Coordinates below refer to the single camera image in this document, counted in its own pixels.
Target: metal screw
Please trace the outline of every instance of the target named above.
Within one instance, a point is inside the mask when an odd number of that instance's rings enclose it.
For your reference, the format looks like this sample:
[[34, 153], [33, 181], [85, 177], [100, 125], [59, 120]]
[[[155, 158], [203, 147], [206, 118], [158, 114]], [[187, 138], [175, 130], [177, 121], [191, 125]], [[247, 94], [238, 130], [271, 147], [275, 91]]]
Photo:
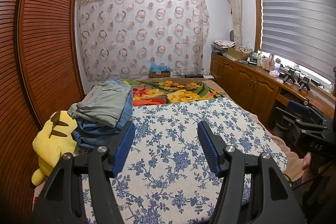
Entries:
[[69, 159], [71, 159], [71, 153], [65, 153], [63, 156], [62, 156], [62, 159], [64, 159], [64, 160], [69, 160]]
[[232, 152], [234, 152], [236, 149], [235, 149], [232, 145], [228, 145], [228, 146], [225, 148], [225, 150], [226, 150], [227, 152], [232, 153]]
[[104, 152], [106, 152], [107, 147], [106, 146], [100, 146], [100, 147], [98, 147], [97, 150], [98, 150], [99, 153], [104, 153]]
[[268, 154], [268, 153], [266, 153], [266, 152], [262, 153], [261, 156], [262, 156], [265, 160], [268, 160], [268, 159], [271, 157], [271, 155]]

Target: roller blind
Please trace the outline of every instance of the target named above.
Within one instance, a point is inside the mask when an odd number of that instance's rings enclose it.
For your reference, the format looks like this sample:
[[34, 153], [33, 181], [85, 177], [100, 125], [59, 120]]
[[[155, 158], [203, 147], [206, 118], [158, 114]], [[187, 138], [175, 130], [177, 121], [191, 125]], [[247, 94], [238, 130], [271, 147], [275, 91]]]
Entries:
[[335, 0], [262, 0], [261, 50], [334, 82]]

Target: circle pattern curtain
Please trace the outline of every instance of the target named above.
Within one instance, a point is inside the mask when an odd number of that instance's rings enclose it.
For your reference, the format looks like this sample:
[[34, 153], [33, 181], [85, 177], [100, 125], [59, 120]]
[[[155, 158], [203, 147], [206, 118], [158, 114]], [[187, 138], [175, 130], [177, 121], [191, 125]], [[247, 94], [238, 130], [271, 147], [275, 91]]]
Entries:
[[205, 0], [80, 0], [78, 13], [89, 81], [147, 78], [151, 62], [202, 73]]

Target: floral blanket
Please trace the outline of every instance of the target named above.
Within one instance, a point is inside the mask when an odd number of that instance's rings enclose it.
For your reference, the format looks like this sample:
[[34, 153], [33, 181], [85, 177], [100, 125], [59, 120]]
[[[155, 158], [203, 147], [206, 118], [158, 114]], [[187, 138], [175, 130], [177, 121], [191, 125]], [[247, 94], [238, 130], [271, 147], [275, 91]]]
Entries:
[[193, 102], [227, 97], [216, 83], [202, 78], [122, 80], [133, 88], [133, 106]]
[[[207, 121], [227, 144], [253, 155], [267, 151], [283, 172], [286, 169], [287, 158], [280, 147], [241, 107], [229, 98], [202, 100], [205, 96], [220, 97], [221, 93], [207, 90], [200, 82], [192, 83], [178, 79], [172, 84], [145, 82], [145, 86], [139, 87], [158, 90], [139, 92], [139, 101], [166, 97], [166, 102], [186, 102], [133, 108], [135, 139], [123, 171], [110, 180], [127, 224], [192, 224], [209, 220], [222, 179], [210, 172], [199, 144], [200, 121]], [[86, 217], [88, 223], [95, 223], [89, 178], [83, 175], [82, 180]], [[243, 201], [249, 198], [249, 188], [250, 176], [246, 175]]]

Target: wooden desk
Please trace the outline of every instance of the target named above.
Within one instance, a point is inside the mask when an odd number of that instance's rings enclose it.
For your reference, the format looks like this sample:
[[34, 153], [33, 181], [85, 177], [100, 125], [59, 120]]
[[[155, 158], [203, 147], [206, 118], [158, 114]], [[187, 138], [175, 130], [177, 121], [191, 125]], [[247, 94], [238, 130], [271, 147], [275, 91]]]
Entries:
[[298, 101], [310, 100], [310, 105], [317, 107], [330, 117], [334, 117], [334, 108], [320, 97], [306, 90], [299, 91], [297, 85], [282, 83], [265, 69], [252, 65], [233, 62], [230, 59], [212, 54], [210, 71], [228, 95], [244, 109], [258, 115], [265, 124], [276, 101], [287, 105], [291, 96]]

